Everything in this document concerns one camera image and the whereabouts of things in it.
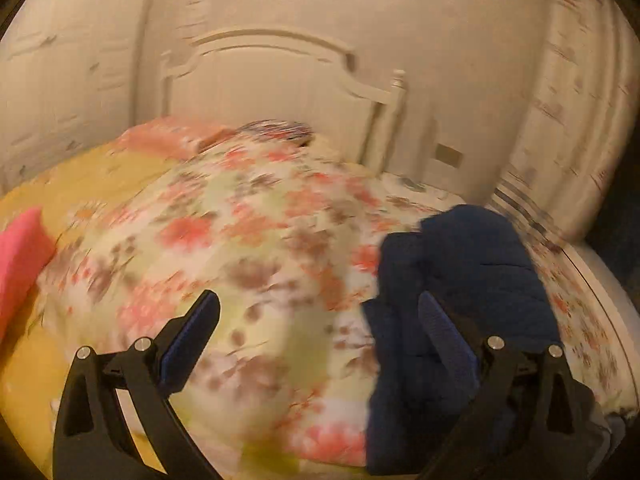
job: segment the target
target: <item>bedpost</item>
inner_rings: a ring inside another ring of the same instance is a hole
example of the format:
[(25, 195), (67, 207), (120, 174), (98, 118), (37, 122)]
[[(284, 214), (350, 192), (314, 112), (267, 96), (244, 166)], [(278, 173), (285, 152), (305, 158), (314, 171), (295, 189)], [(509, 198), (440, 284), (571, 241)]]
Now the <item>bedpost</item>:
[(169, 84), (173, 75), (170, 73), (171, 51), (165, 50), (160, 55), (158, 69), (158, 95), (156, 96), (156, 117), (164, 117), (169, 113)]
[(389, 100), (372, 128), (368, 142), (369, 147), (365, 154), (364, 165), (376, 175), (382, 173), (388, 161), (392, 141), (398, 127), (398, 118), (404, 107), (405, 94), (404, 70), (394, 70)]

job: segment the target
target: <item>blue gripper pad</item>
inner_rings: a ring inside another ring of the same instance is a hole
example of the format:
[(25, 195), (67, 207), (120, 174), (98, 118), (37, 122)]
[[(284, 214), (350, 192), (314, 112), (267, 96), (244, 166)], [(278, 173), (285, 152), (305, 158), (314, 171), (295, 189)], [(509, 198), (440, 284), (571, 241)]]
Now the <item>blue gripper pad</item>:
[(469, 398), (480, 388), (478, 357), (428, 292), (418, 298), (418, 319), (455, 384)]
[(220, 301), (215, 293), (205, 290), (184, 317), (172, 319), (162, 329), (156, 342), (165, 331), (172, 336), (159, 367), (159, 387), (166, 396), (184, 388), (219, 320)]

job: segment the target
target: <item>pillow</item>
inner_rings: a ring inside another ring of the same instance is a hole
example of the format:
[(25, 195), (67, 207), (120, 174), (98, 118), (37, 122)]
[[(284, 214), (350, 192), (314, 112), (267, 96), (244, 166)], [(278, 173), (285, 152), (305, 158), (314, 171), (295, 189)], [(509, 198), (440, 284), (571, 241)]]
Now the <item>pillow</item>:
[(130, 128), (117, 144), (153, 155), (189, 160), (235, 134), (235, 130), (215, 123), (161, 117)]
[(290, 121), (254, 121), (241, 126), (238, 131), (253, 134), (258, 137), (257, 140), (288, 140), (297, 146), (304, 146), (314, 138), (311, 126)]
[(314, 135), (314, 140), (306, 147), (306, 152), (313, 157), (342, 162), (342, 154), (335, 147), (335, 143), (321, 134)]
[(0, 233), (0, 340), (56, 245), (44, 231), (40, 208), (22, 213)]

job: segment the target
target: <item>white wall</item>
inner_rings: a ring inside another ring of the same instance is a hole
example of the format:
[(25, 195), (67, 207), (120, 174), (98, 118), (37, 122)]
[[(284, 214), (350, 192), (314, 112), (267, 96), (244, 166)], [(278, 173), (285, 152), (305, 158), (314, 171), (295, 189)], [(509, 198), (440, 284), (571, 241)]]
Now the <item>white wall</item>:
[[(153, 117), (160, 53), (170, 48), (183, 62), (185, 36), (238, 25), (300, 27), (352, 44), (363, 82), (385, 88), (393, 69), (406, 70), (407, 114), (389, 170), (410, 170), (419, 157), (425, 182), (482, 202), (526, 110), (547, 8), (548, 0), (154, 0), (136, 118)], [(179, 27), (186, 23), (196, 25)], [(463, 153), (459, 169), (430, 158), (437, 142)]]

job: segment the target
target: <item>wall outlet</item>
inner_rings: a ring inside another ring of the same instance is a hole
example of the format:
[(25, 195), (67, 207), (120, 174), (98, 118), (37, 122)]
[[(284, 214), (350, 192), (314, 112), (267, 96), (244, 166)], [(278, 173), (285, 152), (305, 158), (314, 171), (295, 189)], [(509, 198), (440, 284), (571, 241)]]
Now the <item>wall outlet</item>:
[(450, 146), (445, 146), (444, 144), (436, 145), (436, 152), (433, 155), (433, 158), (439, 160), (440, 162), (444, 162), (448, 166), (452, 166), (454, 168), (459, 168), (460, 164), (462, 164), (462, 159), (464, 155), (458, 150), (454, 150)]

